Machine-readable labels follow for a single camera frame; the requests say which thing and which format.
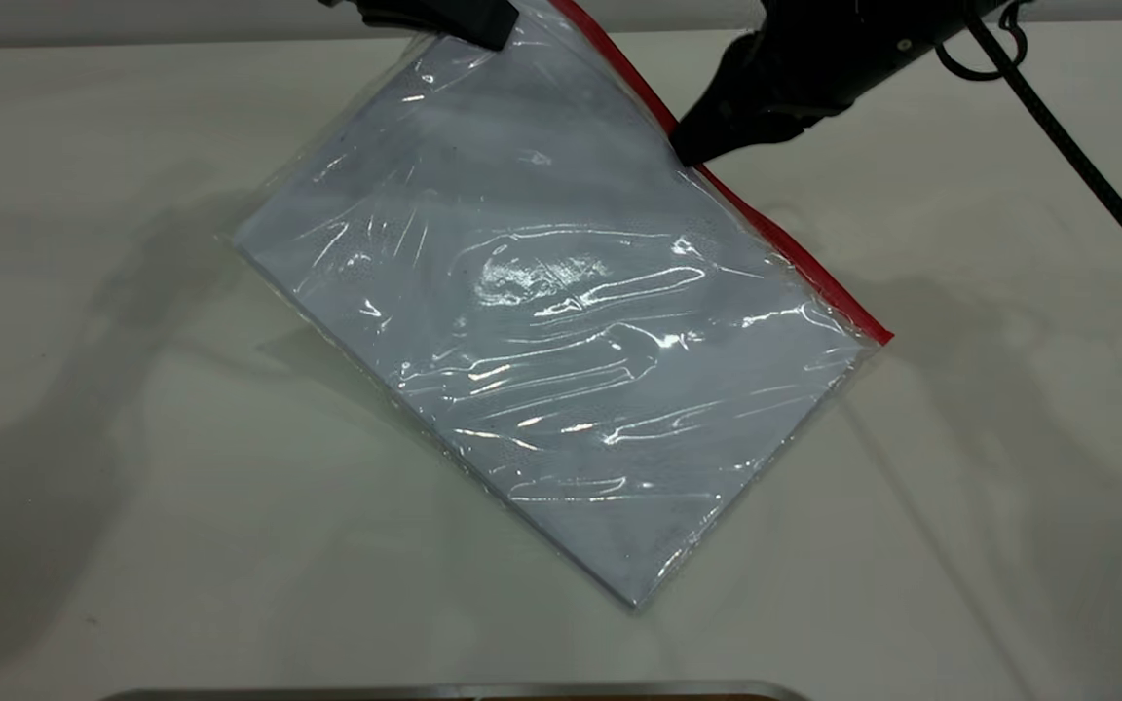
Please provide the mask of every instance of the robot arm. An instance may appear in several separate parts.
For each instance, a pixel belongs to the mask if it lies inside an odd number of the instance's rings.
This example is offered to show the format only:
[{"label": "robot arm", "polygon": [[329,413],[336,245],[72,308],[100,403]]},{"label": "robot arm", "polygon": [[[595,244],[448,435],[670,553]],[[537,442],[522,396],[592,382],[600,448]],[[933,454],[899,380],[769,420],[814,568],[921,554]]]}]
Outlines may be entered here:
[{"label": "robot arm", "polygon": [[[338,4],[342,0],[320,0]],[[504,48],[517,10],[511,0],[349,0],[369,26],[405,26]],[[726,49],[716,77],[678,123],[669,141],[686,166],[698,166],[753,144],[791,141],[825,117],[842,114],[861,94],[938,53],[966,80],[1005,79],[1060,154],[1122,227],[1122,196],[1055,119],[1020,74],[1026,39],[1021,4],[1032,0],[761,0],[760,31]],[[1008,4],[1000,22],[1015,37],[1011,58],[984,15]],[[969,28],[997,71],[981,74],[948,56],[942,44]]]},{"label": "robot arm", "polygon": [[[342,0],[320,0],[334,6]],[[349,0],[369,26],[451,34],[500,49],[517,10],[508,0]],[[789,141],[842,114],[867,90],[1008,0],[761,0],[760,31],[735,40],[671,141],[687,166],[753,144]]]}]

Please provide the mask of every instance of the clear plastic bag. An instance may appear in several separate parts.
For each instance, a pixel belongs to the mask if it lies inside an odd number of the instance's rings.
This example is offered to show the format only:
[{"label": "clear plastic bag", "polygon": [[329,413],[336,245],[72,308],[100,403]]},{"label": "clear plastic bag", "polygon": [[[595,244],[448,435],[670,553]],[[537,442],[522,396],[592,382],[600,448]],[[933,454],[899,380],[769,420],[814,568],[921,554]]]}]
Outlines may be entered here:
[{"label": "clear plastic bag", "polygon": [[516,4],[502,53],[414,48],[236,245],[640,607],[890,334],[678,164],[672,117],[578,6]]}]

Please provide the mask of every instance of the red zip strip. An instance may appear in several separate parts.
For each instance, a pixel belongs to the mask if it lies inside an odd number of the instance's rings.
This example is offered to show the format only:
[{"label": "red zip strip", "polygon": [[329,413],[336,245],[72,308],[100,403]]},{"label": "red zip strip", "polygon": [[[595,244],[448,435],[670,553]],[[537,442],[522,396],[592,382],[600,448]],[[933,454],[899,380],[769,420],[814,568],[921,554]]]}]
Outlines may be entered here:
[{"label": "red zip strip", "polygon": [[[626,84],[640,96],[655,120],[664,128],[664,132],[671,133],[678,126],[677,117],[673,117],[673,112],[664,107],[660,94],[655,93],[652,86],[643,80],[635,65],[629,63],[629,59],[623,54],[623,49],[618,48],[609,35],[605,33],[604,27],[600,27],[600,24],[597,24],[596,19],[592,19],[591,15],[588,15],[587,10],[580,8],[573,0],[551,0],[551,2],[553,8],[557,8],[579,28],[583,36],[587,36],[587,40],[596,47],[596,52],[600,53],[606,62],[609,62],[614,71],[623,76]],[[709,172],[708,166],[699,166],[696,172],[708,178],[708,182],[738,210],[738,213],[743,214],[788,261],[791,261],[799,274],[816,287],[816,292],[820,293],[825,302],[845,314],[847,320],[850,320],[856,328],[859,328],[881,345],[885,345],[891,338],[894,338],[894,334],[886,331],[876,319],[873,319],[873,315],[864,306],[861,306],[859,302],[856,302],[855,297],[852,297],[852,294],[782,227],[776,225],[751,204],[745,203],[742,196],[736,195],[730,187],[726,186],[726,183],[717,179],[712,172]]]}]

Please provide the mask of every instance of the white table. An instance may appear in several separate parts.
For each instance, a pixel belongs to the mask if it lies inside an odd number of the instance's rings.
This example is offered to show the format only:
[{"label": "white table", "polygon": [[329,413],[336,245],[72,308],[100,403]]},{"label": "white table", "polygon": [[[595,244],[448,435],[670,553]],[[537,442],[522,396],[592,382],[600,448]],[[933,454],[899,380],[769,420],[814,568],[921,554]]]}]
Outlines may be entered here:
[{"label": "white table", "polygon": [[[1122,24],[1031,35],[1122,187]],[[729,39],[617,37],[678,112]],[[627,616],[212,236],[401,47],[0,49],[0,698],[1122,698],[1122,233],[1005,85],[717,164],[899,338]]]}]

